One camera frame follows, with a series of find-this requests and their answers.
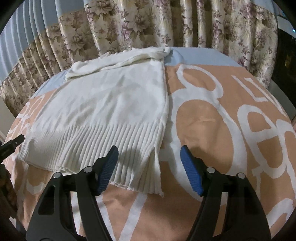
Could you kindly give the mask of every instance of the black clamp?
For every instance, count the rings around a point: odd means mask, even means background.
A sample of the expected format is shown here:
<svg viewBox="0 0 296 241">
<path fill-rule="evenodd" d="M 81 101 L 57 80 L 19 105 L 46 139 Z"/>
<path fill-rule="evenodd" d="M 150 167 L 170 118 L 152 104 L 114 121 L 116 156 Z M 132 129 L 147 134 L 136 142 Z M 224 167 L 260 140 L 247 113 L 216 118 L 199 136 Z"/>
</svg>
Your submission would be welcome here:
<svg viewBox="0 0 296 241">
<path fill-rule="evenodd" d="M 181 148 L 181 161 L 202 204 L 187 241 L 268 241 L 271 240 L 266 215 L 245 174 L 221 174 L 194 157 L 187 146 Z M 228 192 L 222 233 L 213 237 L 222 192 Z"/>
<path fill-rule="evenodd" d="M 25 137 L 23 135 L 19 135 L 13 140 L 8 141 L 4 145 L 0 146 L 0 178 L 7 178 L 6 175 L 6 167 L 2 162 L 9 157 L 11 154 L 15 152 L 15 149 L 24 142 Z M 16 217 L 17 206 L 12 206 L 10 202 L 7 200 L 8 191 L 6 187 L 2 187 L 0 189 L 0 201 L 4 202 L 7 208 L 11 209 L 10 214 L 13 218 Z"/>
<path fill-rule="evenodd" d="M 92 167 L 63 176 L 53 174 L 43 191 L 29 223 L 28 241 L 111 241 L 94 196 L 100 195 L 109 183 L 118 161 L 118 148 L 112 146 L 106 157 Z M 86 238 L 76 232 L 70 192 L 77 192 L 78 205 Z"/>
</svg>

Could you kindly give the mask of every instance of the curtain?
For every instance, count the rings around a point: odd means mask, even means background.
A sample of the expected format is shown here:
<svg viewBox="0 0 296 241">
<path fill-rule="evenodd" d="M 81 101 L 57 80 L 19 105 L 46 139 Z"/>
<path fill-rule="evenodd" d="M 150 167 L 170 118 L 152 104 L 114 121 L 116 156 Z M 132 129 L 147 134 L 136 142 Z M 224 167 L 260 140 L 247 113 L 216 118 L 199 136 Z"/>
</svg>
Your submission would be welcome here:
<svg viewBox="0 0 296 241">
<path fill-rule="evenodd" d="M 83 5 L 62 13 L 55 24 L 43 23 L 45 31 L 36 34 L 0 85 L 14 116 L 47 79 L 74 62 L 132 47 L 213 48 L 269 85 L 276 58 L 276 18 L 251 0 L 84 0 Z M 30 18 L 30 27 L 37 20 Z"/>
</svg>

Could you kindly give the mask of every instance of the ribbed hem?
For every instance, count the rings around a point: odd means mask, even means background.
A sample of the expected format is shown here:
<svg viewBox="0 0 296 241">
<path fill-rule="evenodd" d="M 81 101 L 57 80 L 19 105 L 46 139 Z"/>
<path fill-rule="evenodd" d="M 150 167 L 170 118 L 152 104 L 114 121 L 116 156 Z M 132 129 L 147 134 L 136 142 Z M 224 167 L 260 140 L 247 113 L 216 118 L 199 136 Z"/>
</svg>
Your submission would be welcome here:
<svg viewBox="0 0 296 241">
<path fill-rule="evenodd" d="M 42 131 L 32 127 L 21 145 L 18 158 L 53 172 L 77 173 L 106 156 L 112 145 L 119 161 L 110 183 L 144 193 L 162 195 L 158 152 L 164 123 L 118 124 L 68 127 Z"/>
</svg>

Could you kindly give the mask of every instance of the blue gripper pad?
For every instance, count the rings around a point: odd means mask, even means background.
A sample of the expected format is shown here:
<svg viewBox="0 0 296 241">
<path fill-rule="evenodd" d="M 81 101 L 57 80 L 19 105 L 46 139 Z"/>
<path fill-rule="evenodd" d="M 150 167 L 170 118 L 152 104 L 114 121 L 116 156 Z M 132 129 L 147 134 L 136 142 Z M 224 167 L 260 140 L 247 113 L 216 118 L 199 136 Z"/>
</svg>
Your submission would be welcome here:
<svg viewBox="0 0 296 241">
<path fill-rule="evenodd" d="M 181 147 L 180 156 L 193 191 L 197 192 L 197 194 L 201 196 L 204 192 L 202 187 L 202 177 L 194 165 L 194 156 L 191 154 L 187 146 Z"/>
<path fill-rule="evenodd" d="M 97 189 L 99 194 L 105 191 L 109 184 L 111 175 L 118 161 L 118 148 L 116 146 L 112 146 L 105 158 L 106 161 L 99 178 L 99 187 Z"/>
</svg>

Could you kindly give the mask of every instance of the white wall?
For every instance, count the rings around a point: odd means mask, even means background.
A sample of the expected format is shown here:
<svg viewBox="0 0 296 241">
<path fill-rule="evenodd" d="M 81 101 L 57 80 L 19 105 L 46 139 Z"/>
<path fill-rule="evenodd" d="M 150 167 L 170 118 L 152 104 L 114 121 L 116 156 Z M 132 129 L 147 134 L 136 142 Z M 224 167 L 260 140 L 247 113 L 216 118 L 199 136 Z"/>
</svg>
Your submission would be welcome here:
<svg viewBox="0 0 296 241">
<path fill-rule="evenodd" d="M 15 117 L 0 97 L 0 140 L 4 141 Z"/>
</svg>

